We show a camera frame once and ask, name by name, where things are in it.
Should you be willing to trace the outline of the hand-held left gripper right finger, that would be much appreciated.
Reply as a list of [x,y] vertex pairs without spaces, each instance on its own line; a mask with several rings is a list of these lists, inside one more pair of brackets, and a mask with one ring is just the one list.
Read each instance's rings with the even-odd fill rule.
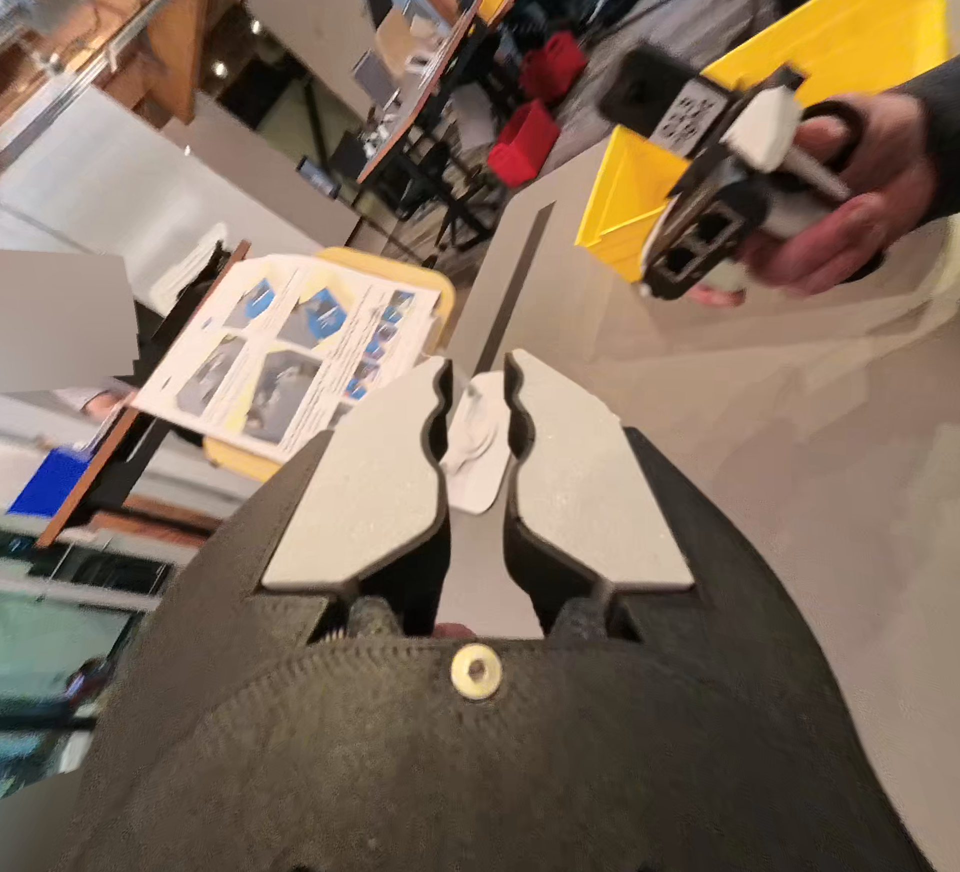
[[619,416],[526,350],[507,353],[513,458],[503,556],[549,635],[571,602],[602,627],[623,598],[694,588],[686,554]]

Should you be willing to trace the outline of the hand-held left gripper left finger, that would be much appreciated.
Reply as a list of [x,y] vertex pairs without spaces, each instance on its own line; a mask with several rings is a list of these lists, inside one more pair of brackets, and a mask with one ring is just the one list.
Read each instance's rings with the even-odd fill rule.
[[432,356],[367,395],[333,432],[279,537],[261,586],[348,608],[390,605],[403,632],[434,631],[450,568],[452,363]]

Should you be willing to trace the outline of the black ethernet splitter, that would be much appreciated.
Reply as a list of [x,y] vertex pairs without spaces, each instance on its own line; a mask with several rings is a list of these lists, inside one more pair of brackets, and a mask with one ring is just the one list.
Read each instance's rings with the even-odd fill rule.
[[744,291],[715,291],[709,288],[709,272],[717,265],[740,265],[738,253],[742,242],[750,235],[751,228],[743,216],[729,206],[708,206],[692,218],[679,218],[679,210],[673,212],[667,227],[673,248],[664,256],[667,266],[676,274],[672,282],[654,278],[649,274],[648,283],[641,283],[641,292],[663,301],[676,301],[696,288],[714,292],[742,293]]

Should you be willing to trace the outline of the yellow plastic bin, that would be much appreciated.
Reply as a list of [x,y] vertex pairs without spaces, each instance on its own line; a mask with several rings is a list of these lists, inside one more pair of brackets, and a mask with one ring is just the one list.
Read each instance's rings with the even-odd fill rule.
[[[781,66],[804,76],[800,107],[876,95],[952,55],[949,0],[810,0],[709,64],[724,87],[754,86]],[[625,127],[614,128],[587,200],[578,246],[625,281],[638,280],[652,235],[685,162]]]

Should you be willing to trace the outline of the person's right forearm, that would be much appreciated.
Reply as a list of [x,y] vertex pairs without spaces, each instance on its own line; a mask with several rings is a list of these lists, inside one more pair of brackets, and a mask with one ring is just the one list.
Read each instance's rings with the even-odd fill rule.
[[925,122],[925,152],[934,187],[923,223],[959,212],[959,56],[954,56],[894,91],[918,101]]

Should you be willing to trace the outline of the person's right hand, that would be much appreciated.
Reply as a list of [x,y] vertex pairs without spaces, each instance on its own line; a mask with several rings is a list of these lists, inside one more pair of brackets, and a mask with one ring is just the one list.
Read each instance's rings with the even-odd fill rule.
[[746,239],[738,267],[766,288],[803,298],[822,294],[917,229],[929,212],[937,172],[928,154],[923,103],[902,90],[836,97],[864,122],[841,178],[852,197],[788,241],[763,231]]

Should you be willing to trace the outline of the red plastic bin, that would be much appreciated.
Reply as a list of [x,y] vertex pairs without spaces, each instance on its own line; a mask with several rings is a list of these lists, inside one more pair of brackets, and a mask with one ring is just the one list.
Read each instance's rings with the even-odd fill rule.
[[588,63],[576,36],[560,30],[522,57],[519,83],[529,100],[555,106],[568,96]]
[[491,146],[486,164],[509,190],[536,180],[561,135],[561,127],[540,99],[529,101],[510,116]]

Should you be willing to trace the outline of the printed instruction sheet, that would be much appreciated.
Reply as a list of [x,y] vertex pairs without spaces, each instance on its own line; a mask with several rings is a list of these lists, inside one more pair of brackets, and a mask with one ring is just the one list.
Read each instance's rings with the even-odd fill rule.
[[272,466],[334,429],[428,356],[453,292],[425,268],[391,262],[379,274],[333,254],[239,261],[132,406]]

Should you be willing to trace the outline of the blue box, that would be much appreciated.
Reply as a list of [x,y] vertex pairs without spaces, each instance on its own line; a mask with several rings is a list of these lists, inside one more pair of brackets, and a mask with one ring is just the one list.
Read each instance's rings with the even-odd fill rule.
[[8,507],[9,515],[51,519],[90,466],[88,449],[55,447]]

